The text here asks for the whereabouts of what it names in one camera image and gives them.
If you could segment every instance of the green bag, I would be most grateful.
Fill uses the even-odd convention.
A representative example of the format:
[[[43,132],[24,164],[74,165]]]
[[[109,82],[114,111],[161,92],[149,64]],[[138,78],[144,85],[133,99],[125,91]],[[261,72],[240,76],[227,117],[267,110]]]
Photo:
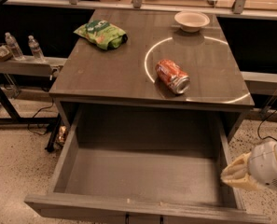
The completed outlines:
[[[128,40],[126,32],[104,20],[95,20],[78,27],[75,34],[96,44],[100,49],[116,49]]]

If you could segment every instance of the desk tabletop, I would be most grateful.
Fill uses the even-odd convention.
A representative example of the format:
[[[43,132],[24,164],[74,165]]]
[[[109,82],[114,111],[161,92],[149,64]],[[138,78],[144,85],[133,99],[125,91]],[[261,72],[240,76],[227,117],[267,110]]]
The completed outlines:
[[[205,109],[249,109],[250,92],[215,15],[199,32],[181,31],[175,12],[97,9],[128,35],[118,49],[101,50],[79,38],[50,90],[53,97],[127,101]],[[155,65],[170,59],[190,76],[188,90],[174,95],[158,79]]]

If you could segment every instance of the open drawer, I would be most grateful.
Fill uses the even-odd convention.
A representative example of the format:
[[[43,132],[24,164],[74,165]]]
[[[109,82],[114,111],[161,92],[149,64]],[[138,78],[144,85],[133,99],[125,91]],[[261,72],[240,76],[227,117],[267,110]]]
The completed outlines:
[[[269,223],[220,183],[222,135],[215,111],[83,104],[48,194],[25,202],[43,217],[108,224]]]

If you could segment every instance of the can lid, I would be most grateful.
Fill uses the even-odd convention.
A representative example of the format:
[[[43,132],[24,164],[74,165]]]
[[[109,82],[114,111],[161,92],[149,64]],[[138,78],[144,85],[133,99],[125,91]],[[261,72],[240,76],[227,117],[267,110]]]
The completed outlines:
[[[181,94],[184,93],[189,85],[190,79],[189,77],[182,77],[176,82],[176,93]]]

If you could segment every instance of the plastic bottle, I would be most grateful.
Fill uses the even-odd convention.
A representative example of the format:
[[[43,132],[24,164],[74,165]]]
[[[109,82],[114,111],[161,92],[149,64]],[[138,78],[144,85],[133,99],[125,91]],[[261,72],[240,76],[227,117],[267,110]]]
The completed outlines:
[[[32,35],[28,36],[29,40],[28,40],[28,46],[30,48],[30,50],[32,51],[34,57],[35,57],[35,61],[37,63],[45,63],[46,59],[44,57],[43,51],[39,46],[39,43],[37,42],[37,40],[35,40],[35,38]]]
[[[25,57],[23,56],[23,53],[20,49],[20,46],[15,36],[11,35],[10,33],[6,33],[6,42],[15,60],[17,61],[25,60]]]

